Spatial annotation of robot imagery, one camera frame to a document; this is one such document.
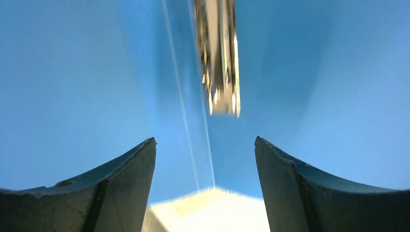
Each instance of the shiny metal bar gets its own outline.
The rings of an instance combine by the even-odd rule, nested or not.
[[[195,0],[197,46],[210,114],[240,115],[233,0]]]

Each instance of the white crease line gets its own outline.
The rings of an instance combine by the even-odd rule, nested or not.
[[[199,181],[198,181],[198,173],[196,172],[196,165],[195,165],[195,159],[194,159],[194,156],[193,156],[190,130],[188,128],[187,113],[185,111],[185,103],[184,103],[184,99],[183,99],[183,96],[182,96],[181,81],[179,79],[178,65],[176,63],[174,42],[172,40],[171,24],[169,22],[169,15],[168,15],[168,10],[167,10],[167,5],[166,5],[165,0],[162,0],[162,9],[164,11],[164,16],[165,16],[165,24],[166,24],[167,32],[168,32],[169,46],[171,48],[172,63],[174,65],[175,79],[176,79],[176,84],[178,86],[179,100],[181,101],[182,117],[184,118],[185,133],[186,133],[186,136],[187,136],[188,147],[189,147],[189,150],[190,150],[193,175],[195,177],[195,184],[196,184],[197,190],[199,191],[200,188],[199,188]]]
[[[193,46],[194,46],[194,52],[196,51],[196,39],[195,39],[195,27],[193,26],[193,22],[194,22],[194,17],[193,17],[193,13],[192,13],[192,5],[191,5],[191,0],[187,0],[188,2],[188,10],[190,11],[190,24],[191,24],[191,30],[192,30],[192,39],[193,39]],[[201,80],[201,66],[199,64],[199,62],[196,62],[196,69],[198,70],[198,80]],[[199,82],[200,85],[200,92],[201,92],[201,105],[202,105],[202,113],[204,116],[204,125],[205,125],[205,134],[206,134],[206,143],[208,146],[208,155],[209,155],[209,163],[211,165],[211,174],[212,174],[212,185],[215,188],[215,173],[214,173],[214,162],[212,161],[212,152],[211,152],[211,143],[209,142],[209,133],[208,133],[208,121],[206,119],[206,111],[205,111],[205,99],[204,99],[204,91],[202,90],[202,84],[201,82]]]

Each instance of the blue surface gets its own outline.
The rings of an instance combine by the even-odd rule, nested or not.
[[[410,188],[409,11],[237,0],[242,110],[206,118],[216,184],[262,196],[259,135],[329,173]],[[213,185],[187,0],[167,12],[172,42],[162,1],[0,1],[1,188],[53,185],[151,136],[150,202]]]

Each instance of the metal binder mechanism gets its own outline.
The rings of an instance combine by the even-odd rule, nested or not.
[[[194,0],[202,83],[210,114],[239,117],[238,42],[233,0]]]

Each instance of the black object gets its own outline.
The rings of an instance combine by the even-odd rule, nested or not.
[[[0,231],[141,231],[155,156],[151,138],[53,187],[0,189]]]
[[[410,232],[410,190],[339,178],[260,137],[255,155],[272,232]]]

